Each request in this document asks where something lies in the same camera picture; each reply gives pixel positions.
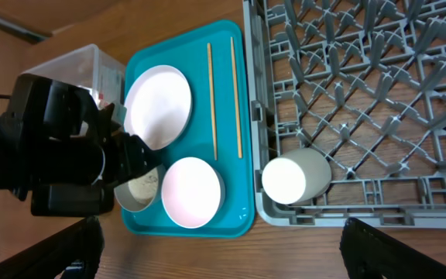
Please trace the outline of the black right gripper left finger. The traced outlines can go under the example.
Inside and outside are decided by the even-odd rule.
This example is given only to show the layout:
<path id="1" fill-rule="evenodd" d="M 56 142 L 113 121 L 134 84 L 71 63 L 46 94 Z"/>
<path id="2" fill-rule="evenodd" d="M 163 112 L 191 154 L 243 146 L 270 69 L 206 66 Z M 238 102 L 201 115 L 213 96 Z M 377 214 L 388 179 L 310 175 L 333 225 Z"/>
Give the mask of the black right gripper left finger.
<path id="1" fill-rule="evenodd" d="M 0 262 L 0 278 L 94 278 L 105 239 L 90 216 Z"/>

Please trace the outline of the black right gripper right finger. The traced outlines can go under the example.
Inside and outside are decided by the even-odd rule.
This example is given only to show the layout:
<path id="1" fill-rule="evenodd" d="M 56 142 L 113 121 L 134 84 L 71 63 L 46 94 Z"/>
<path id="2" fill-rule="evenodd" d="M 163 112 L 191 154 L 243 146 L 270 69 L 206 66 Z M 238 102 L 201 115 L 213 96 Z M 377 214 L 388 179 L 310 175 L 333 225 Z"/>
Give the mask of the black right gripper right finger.
<path id="1" fill-rule="evenodd" d="M 350 278 L 446 278 L 446 265 L 357 218 L 345 221 L 340 251 Z"/>

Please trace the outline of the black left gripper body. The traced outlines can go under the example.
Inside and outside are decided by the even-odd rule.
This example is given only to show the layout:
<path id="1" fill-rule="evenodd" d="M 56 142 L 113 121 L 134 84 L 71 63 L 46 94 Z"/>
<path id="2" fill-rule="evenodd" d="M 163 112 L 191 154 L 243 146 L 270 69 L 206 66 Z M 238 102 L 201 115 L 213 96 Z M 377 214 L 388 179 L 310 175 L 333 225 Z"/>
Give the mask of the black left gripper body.
<path id="1" fill-rule="evenodd" d="M 114 105 L 100 110 L 96 105 L 87 109 L 87 137 L 99 147 L 100 170 L 93 185 L 115 188 L 141 177 L 161 165 L 159 154 L 151 150 L 139 136 L 112 130 Z"/>

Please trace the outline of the white bowl with rice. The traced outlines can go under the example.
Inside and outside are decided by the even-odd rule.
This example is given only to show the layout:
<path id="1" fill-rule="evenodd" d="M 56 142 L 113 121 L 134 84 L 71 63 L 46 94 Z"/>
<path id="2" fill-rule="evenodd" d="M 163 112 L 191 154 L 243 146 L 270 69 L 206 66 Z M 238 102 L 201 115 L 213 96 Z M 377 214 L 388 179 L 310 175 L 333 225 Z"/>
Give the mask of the white bowl with rice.
<path id="1" fill-rule="evenodd" d="M 141 212 L 161 199 L 161 187 L 166 168 L 159 165 L 141 177 L 114 189 L 115 198 L 128 212 Z"/>

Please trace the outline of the white cup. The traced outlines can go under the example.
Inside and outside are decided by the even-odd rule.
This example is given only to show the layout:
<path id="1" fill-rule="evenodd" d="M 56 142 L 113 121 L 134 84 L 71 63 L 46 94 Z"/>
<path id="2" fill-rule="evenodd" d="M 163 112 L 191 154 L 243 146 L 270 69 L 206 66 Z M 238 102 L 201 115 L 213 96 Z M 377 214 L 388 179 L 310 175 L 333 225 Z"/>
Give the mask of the white cup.
<path id="1" fill-rule="evenodd" d="M 328 161 L 311 148 L 297 149 L 271 160 L 263 169 L 262 186 L 275 202 L 290 205 L 322 195 L 332 179 Z"/>

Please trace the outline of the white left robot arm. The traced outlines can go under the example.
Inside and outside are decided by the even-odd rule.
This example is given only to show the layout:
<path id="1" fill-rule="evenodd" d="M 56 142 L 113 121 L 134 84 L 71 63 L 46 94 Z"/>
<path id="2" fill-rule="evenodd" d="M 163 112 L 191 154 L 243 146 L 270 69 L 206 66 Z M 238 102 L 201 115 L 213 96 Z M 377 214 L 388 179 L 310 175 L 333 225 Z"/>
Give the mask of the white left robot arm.
<path id="1" fill-rule="evenodd" d="M 138 136 L 120 131 L 114 110 L 97 107 L 86 89 L 19 75 L 0 115 L 0 190 L 30 198 L 36 216 L 110 212 L 116 187 L 161 164 Z"/>

